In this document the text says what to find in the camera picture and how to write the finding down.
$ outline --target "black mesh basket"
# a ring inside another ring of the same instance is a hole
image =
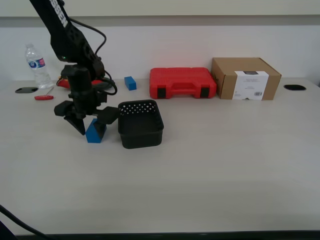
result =
[[[126,149],[161,144],[164,123],[154,100],[126,101],[118,108],[118,131]]]

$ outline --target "screwdriver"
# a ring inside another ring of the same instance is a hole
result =
[[[53,86],[46,95],[40,95],[40,96],[35,96],[34,99],[37,101],[45,101],[45,100],[51,100],[54,99],[54,96],[49,95],[49,93],[51,93],[51,91],[54,89],[55,87]]]

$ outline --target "red plastic case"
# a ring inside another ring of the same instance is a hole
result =
[[[153,68],[150,72],[150,96],[170,99],[173,95],[213,98],[217,84],[205,67]]]

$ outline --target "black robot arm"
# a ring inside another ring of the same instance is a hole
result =
[[[91,80],[105,76],[101,59],[83,33],[70,21],[61,0],[30,0],[51,35],[51,46],[62,62],[77,63],[89,70]]]
[[[94,123],[100,137],[103,137],[106,124],[112,124],[119,116],[116,107],[106,107],[98,110],[101,103],[107,102],[108,93],[97,88],[93,88],[91,81],[102,80],[105,76],[105,68],[93,50],[83,33],[72,25],[62,0],[30,0],[33,7],[39,14],[43,23],[51,35],[51,46],[60,61],[76,63],[76,65],[66,65],[61,72],[62,76],[67,76],[71,93],[69,98],[72,101],[64,101],[54,108],[57,116],[64,117],[82,135],[85,134],[83,119],[86,115],[97,116]]]

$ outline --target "blue block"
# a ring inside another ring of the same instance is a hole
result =
[[[124,83],[129,91],[137,89],[137,83],[132,76],[126,76],[124,78]]]
[[[89,144],[100,144],[102,141],[102,138],[99,137],[96,128],[94,126],[94,123],[97,121],[97,119],[93,119],[90,126],[85,132],[86,140]]]

